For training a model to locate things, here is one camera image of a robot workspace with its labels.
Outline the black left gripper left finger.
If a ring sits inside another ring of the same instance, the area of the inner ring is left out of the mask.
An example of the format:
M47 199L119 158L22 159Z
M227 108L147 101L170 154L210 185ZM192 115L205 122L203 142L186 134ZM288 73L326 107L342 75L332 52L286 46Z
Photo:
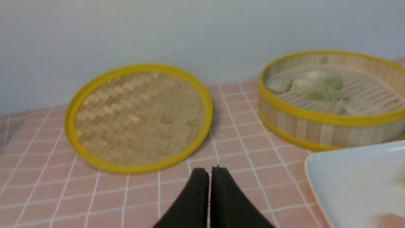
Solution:
M209 202L209 175L204 168L194 168L173 204L154 228L205 228Z

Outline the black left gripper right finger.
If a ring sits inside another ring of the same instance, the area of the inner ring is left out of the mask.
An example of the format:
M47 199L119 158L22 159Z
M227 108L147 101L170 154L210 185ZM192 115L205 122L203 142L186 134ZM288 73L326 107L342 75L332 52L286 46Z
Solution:
M273 228L250 202L229 170L213 167L211 175L212 228Z

